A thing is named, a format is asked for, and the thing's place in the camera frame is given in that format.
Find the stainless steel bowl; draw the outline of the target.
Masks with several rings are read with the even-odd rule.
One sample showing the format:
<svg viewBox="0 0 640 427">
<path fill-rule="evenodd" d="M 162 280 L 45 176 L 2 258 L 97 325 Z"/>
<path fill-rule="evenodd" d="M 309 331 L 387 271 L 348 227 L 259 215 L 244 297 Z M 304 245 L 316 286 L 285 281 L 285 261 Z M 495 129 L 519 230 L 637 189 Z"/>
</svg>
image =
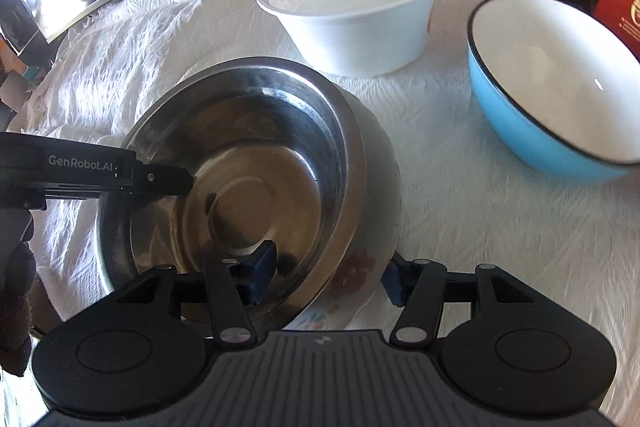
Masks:
<svg viewBox="0 0 640 427">
<path fill-rule="evenodd" d="M 277 57 L 218 64 L 165 93 L 124 145 L 192 176 L 183 196 L 105 195 L 96 236 L 108 291 L 154 265 L 201 272 L 267 241 L 276 267 L 248 313 L 258 331 L 290 326 L 346 255 L 358 223 L 363 134 L 358 100 Z"/>
</svg>

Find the blue enamel bowl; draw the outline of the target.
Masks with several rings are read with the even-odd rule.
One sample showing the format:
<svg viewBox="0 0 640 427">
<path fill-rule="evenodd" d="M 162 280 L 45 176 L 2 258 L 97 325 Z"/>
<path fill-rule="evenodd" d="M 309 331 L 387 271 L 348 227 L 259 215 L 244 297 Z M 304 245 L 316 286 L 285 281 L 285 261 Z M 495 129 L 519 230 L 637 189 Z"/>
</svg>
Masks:
<svg viewBox="0 0 640 427">
<path fill-rule="evenodd" d="M 639 62 L 558 0 L 485 0 L 466 26 L 472 88 L 525 164 L 600 184 L 639 166 Z"/>
</svg>

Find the white floral shallow bowl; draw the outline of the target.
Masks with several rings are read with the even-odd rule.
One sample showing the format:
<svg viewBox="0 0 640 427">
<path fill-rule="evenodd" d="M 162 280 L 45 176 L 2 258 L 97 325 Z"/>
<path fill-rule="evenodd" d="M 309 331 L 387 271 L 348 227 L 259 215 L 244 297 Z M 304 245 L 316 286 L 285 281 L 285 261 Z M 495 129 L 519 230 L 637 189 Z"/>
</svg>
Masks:
<svg viewBox="0 0 640 427">
<path fill-rule="evenodd" d="M 401 217 L 400 172 L 392 142 L 374 114 L 341 91 L 359 124 L 366 160 L 366 198 L 355 237 L 318 297 L 286 327 L 344 329 L 366 306 L 396 248 Z"/>
</svg>

